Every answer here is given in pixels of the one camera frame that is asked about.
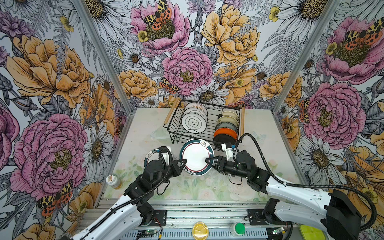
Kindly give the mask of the white plate green rim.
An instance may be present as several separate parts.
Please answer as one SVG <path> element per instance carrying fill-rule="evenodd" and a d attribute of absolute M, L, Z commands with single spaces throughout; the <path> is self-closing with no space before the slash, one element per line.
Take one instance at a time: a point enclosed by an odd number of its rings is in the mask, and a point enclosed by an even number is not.
<path fill-rule="evenodd" d="M 201 139 L 187 141 L 181 148 L 180 159 L 186 159 L 185 172 L 192 176 L 205 175 L 211 166 L 206 163 L 206 159 L 215 156 L 211 145 Z"/>

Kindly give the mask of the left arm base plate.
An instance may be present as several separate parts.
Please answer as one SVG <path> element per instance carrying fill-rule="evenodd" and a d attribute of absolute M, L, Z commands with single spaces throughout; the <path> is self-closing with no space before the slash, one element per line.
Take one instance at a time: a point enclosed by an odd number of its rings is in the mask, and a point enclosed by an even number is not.
<path fill-rule="evenodd" d="M 144 227 L 165 227 L 167 223 L 167 210 L 154 210 L 152 217 L 150 218 L 150 221 L 147 224 L 144 224 L 142 226 Z"/>

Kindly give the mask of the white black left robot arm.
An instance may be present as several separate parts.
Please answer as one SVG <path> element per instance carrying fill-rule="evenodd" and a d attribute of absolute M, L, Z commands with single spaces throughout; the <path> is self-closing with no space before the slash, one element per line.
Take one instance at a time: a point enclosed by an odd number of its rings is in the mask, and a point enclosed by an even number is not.
<path fill-rule="evenodd" d="M 143 174 L 129 185 L 117 202 L 96 221 L 73 237 L 63 240 L 118 240 L 127 231 L 142 224 L 147 225 L 154 209 L 148 203 L 155 190 L 170 178 L 178 177 L 187 163 L 186 159 L 163 161 L 153 160 L 144 168 Z"/>

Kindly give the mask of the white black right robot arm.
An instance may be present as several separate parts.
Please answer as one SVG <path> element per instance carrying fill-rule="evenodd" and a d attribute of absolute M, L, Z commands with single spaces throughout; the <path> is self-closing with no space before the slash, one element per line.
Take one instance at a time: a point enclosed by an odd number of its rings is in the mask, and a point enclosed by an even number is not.
<path fill-rule="evenodd" d="M 261 218 L 270 223 L 293 222 L 327 232 L 335 240 L 357 240 L 362 216 L 341 191 L 331 193 L 309 187 L 292 187 L 283 179 L 274 179 L 268 171 L 257 167 L 255 159 L 246 151 L 234 161 L 223 156 L 205 160 L 223 175 L 247 179 L 256 192 L 271 197 Z"/>

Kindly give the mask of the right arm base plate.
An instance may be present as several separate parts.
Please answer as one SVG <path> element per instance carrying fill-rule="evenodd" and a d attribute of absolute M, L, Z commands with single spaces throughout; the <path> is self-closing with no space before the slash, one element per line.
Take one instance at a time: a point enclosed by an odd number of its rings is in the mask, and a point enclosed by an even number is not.
<path fill-rule="evenodd" d="M 245 219 L 251 226 L 290 226 L 291 222 L 281 221 L 275 213 L 263 209 L 248 209 Z"/>

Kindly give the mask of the black wire dish rack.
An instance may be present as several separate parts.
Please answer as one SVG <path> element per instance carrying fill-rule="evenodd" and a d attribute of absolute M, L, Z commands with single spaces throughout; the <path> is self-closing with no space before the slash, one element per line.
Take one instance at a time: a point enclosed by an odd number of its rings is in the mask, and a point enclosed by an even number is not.
<path fill-rule="evenodd" d="M 201 139 L 220 151 L 222 144 L 234 145 L 244 133 L 244 109 L 177 99 L 164 128 L 173 144 Z"/>

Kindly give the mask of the white plate blue rim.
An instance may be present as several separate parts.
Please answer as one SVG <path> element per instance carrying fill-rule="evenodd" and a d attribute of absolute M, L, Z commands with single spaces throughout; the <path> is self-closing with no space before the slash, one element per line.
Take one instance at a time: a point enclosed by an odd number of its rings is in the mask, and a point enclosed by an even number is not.
<path fill-rule="evenodd" d="M 159 157 L 159 151 L 160 151 L 159 149 L 154 149 L 154 150 L 149 151 L 149 152 L 146 154 L 146 156 L 145 156 L 145 158 L 144 158 L 144 167 L 145 167 L 145 168 L 148 167 L 148 165 L 149 165 L 149 163 L 150 163 L 151 161 L 155 161 L 155 160 L 160 161 L 162 167 L 164 166 L 163 161 L 160 160 L 160 157 Z"/>

